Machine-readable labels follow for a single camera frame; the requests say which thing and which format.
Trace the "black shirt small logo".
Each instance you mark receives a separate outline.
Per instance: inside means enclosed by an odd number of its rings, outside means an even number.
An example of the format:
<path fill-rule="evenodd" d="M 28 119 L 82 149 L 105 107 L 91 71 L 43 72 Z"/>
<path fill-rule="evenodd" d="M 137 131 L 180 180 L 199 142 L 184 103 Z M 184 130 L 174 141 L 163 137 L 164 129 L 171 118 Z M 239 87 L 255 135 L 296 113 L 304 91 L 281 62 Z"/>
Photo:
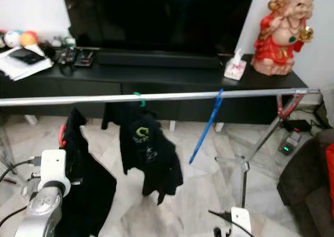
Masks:
<path fill-rule="evenodd" d="M 62 218 L 55 228 L 55 237 L 97 237 L 112 208 L 117 180 L 90 153 L 81 127 L 86 118 L 73 109 L 67 125 L 64 147 L 65 175 L 71 182 L 64 197 Z"/>

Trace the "red plastic hanger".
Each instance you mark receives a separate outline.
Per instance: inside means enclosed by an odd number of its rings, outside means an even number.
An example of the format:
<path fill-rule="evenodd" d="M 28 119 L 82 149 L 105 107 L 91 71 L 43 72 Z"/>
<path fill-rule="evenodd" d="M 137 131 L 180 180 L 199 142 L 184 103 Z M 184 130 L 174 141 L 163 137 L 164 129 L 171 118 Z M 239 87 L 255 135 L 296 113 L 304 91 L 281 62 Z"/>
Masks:
<path fill-rule="evenodd" d="M 61 125 L 58 132 L 58 146 L 59 149 L 64 149 L 67 145 L 67 140 L 65 139 L 65 132 L 67 131 L 67 125 Z"/>

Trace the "blue plastic hanger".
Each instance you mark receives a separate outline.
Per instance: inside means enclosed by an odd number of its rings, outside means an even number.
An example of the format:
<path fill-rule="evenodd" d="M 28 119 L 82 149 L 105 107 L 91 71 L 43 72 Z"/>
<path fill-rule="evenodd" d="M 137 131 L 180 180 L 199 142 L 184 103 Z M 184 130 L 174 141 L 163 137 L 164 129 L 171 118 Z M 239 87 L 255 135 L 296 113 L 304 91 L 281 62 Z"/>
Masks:
<path fill-rule="evenodd" d="M 210 130 L 210 128 L 212 127 L 212 125 L 214 124 L 215 118 L 217 116 L 217 113 L 219 113 L 220 110 L 220 106 L 222 104 L 223 101 L 223 93 L 224 93 L 224 89 L 220 89 L 219 93 L 217 94 L 216 98 L 215 98 L 215 102 L 214 102 L 214 108 L 212 109 L 212 113 L 210 115 L 210 118 L 208 119 L 207 125 L 205 125 L 203 133 L 201 134 L 201 136 L 198 139 L 198 142 L 196 144 L 196 146 L 194 147 L 194 151 L 193 154 L 191 155 L 188 164 L 192 164 L 194 159 L 196 158 L 200 148 L 202 147 L 202 144 L 204 143 L 207 134 Z"/>

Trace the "green hanger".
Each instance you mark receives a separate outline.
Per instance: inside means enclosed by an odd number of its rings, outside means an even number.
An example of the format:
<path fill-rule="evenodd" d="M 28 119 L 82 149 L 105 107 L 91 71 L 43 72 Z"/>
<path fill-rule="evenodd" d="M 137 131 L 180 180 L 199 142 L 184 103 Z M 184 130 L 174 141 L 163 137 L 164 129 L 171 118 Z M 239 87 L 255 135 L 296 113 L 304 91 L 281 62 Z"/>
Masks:
<path fill-rule="evenodd" d="M 143 98 L 142 94 L 138 93 L 138 92 L 134 92 L 133 95 L 138 97 L 139 106 L 141 108 L 145 108 L 146 107 L 146 99 Z"/>

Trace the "black shirt large logo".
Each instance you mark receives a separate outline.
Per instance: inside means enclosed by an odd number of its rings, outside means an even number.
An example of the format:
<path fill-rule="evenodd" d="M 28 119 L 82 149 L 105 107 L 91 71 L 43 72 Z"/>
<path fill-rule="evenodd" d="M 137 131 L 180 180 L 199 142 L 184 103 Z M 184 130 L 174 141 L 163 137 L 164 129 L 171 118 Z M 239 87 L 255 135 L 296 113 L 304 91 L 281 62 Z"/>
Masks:
<path fill-rule="evenodd" d="M 123 173 L 136 168 L 144 173 L 143 196 L 158 192 L 157 204 L 174 196 L 183 184 L 181 160 L 175 144 L 165 136 L 157 114 L 138 102 L 109 102 L 104 106 L 102 129 L 119 127 Z"/>

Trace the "silver metal clothes rack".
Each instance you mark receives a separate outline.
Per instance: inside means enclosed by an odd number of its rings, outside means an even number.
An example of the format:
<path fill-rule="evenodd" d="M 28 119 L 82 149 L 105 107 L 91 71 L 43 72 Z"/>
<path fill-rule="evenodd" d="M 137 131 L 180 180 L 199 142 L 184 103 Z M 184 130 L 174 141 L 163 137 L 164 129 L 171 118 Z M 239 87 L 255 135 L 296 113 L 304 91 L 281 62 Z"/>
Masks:
<path fill-rule="evenodd" d="M 172 100 L 195 100 L 195 99 L 215 99 L 219 92 L 199 92 L 199 93 L 159 93 L 142 94 L 146 101 L 172 101 Z M 250 170 L 249 163 L 262 148 L 264 143 L 270 138 L 274 131 L 289 117 L 294 108 L 298 106 L 304 96 L 308 94 L 319 94 L 319 89 L 292 88 L 292 89 L 263 89 L 263 90 L 236 90 L 224 91 L 223 98 L 241 97 L 265 97 L 275 96 L 277 98 L 277 117 L 270 123 L 254 148 L 247 154 L 227 159 L 233 163 L 238 163 L 241 168 L 240 182 L 240 203 L 239 207 L 244 207 L 246 202 L 247 173 Z M 70 96 L 70 97 L 23 97 L 23 98 L 0 98 L 0 106 L 43 106 L 43 105 L 69 105 L 83 102 L 110 103 L 110 102 L 131 102 L 138 101 L 134 94 L 113 94 L 112 96 Z"/>

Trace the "black TV cabinet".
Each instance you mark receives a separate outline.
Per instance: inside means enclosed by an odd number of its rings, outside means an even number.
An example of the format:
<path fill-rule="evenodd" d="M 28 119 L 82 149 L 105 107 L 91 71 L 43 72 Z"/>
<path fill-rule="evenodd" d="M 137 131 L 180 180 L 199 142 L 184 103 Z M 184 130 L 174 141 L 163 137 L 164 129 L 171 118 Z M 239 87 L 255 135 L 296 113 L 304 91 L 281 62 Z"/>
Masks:
<path fill-rule="evenodd" d="M 223 77 L 223 67 L 157 68 L 100 65 L 65 67 L 55 64 L 20 80 L 2 76 L 1 98 L 57 96 L 117 96 L 118 94 L 196 93 L 232 90 L 306 88 L 295 74 L 267 76 L 252 66 L 244 71 L 241 80 Z M 214 99 L 184 101 L 147 101 L 150 110 L 160 120 L 178 122 L 207 122 Z M 102 118 L 103 103 L 74 105 L 2 106 L 0 114 L 67 117 L 77 108 L 86 118 Z M 269 124 L 277 117 L 275 96 L 225 98 L 215 122 Z"/>

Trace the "pink white tissue pack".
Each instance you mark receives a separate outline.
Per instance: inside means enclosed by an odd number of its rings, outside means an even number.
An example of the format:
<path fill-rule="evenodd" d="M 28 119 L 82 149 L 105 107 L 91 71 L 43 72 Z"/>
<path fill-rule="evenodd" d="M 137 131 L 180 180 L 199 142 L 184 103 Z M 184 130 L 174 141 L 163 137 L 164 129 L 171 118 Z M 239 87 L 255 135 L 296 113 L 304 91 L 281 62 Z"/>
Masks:
<path fill-rule="evenodd" d="M 234 56 L 226 63 L 223 77 L 231 80 L 240 80 L 247 62 L 243 60 L 243 49 L 236 49 Z"/>

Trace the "black soundbar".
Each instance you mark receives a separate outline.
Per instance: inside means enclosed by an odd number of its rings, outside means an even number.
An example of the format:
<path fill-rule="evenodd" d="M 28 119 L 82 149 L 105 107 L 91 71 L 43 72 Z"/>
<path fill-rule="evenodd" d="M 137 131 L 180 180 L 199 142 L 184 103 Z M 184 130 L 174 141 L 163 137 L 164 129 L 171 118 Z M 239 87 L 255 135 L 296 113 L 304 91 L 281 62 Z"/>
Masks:
<path fill-rule="evenodd" d="M 97 61 L 105 65 L 167 68 L 218 68 L 221 66 L 215 55 L 169 51 L 98 50 Z"/>

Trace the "white paper stack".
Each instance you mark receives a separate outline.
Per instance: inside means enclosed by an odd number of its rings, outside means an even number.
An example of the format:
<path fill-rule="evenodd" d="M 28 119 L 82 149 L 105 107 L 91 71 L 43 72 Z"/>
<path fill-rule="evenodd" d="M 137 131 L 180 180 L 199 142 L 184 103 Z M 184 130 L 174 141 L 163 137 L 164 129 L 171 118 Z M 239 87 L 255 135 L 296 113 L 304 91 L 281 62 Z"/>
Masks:
<path fill-rule="evenodd" d="M 33 65 L 27 65 L 26 63 L 22 63 L 21 61 L 15 60 L 14 58 L 10 58 L 9 53 L 16 51 L 16 48 L 21 47 L 15 47 L 0 54 L 0 70 L 11 80 L 24 79 L 30 75 L 41 72 L 42 70 L 53 66 L 53 61 L 50 60 L 50 58 L 48 58 L 46 54 L 40 49 L 40 47 L 36 44 L 23 47 L 25 49 L 32 50 L 42 56 L 45 56 L 45 60 L 35 63 Z"/>

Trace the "red robed figurine statue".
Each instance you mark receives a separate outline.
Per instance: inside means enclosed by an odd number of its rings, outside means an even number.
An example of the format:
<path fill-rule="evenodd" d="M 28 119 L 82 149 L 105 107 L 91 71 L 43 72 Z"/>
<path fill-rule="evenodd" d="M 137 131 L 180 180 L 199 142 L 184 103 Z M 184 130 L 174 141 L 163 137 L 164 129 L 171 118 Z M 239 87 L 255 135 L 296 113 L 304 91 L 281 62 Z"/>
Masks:
<path fill-rule="evenodd" d="M 313 15 L 314 0 L 271 0 L 270 14 L 260 22 L 254 43 L 252 66 L 267 76 L 288 75 L 294 66 L 294 54 L 313 38 L 307 20 Z"/>

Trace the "black wallet pouch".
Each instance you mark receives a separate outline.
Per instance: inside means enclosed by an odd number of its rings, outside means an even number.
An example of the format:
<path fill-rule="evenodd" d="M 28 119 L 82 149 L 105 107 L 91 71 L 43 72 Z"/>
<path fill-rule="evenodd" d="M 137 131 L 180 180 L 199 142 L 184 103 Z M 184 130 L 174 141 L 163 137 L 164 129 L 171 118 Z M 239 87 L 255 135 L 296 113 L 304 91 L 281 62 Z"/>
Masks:
<path fill-rule="evenodd" d="M 22 63 L 26 63 L 27 65 L 33 65 L 45 60 L 45 56 L 23 47 L 16 48 L 16 51 L 9 53 L 9 57 L 21 61 Z"/>

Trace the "black flat screen television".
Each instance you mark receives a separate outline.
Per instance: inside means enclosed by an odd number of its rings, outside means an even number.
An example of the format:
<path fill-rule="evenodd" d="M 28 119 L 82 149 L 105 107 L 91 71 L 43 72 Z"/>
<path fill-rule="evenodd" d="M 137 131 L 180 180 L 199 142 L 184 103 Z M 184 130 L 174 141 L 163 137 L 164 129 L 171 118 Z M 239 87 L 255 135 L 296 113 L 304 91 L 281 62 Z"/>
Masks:
<path fill-rule="evenodd" d="M 252 0 L 65 0 L 79 46 L 231 54 Z"/>

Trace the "white round plush toy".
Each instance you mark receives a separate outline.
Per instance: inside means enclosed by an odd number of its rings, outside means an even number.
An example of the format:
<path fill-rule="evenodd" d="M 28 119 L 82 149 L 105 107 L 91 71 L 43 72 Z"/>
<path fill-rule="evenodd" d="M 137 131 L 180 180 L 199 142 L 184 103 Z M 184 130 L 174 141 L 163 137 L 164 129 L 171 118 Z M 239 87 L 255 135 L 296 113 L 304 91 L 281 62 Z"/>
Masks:
<path fill-rule="evenodd" d="M 3 41 L 7 47 L 14 48 L 21 46 L 21 32 L 10 30 L 3 36 Z"/>

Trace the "orange round plush toy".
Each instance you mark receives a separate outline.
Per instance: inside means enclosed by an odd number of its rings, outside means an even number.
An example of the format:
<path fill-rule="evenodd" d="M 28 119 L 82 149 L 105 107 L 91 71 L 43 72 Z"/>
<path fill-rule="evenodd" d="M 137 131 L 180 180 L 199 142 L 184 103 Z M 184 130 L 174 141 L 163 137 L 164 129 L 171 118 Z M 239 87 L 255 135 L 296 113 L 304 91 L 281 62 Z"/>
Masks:
<path fill-rule="evenodd" d="M 19 42 L 21 46 L 31 46 L 39 43 L 39 38 L 36 32 L 26 30 L 20 34 Z"/>

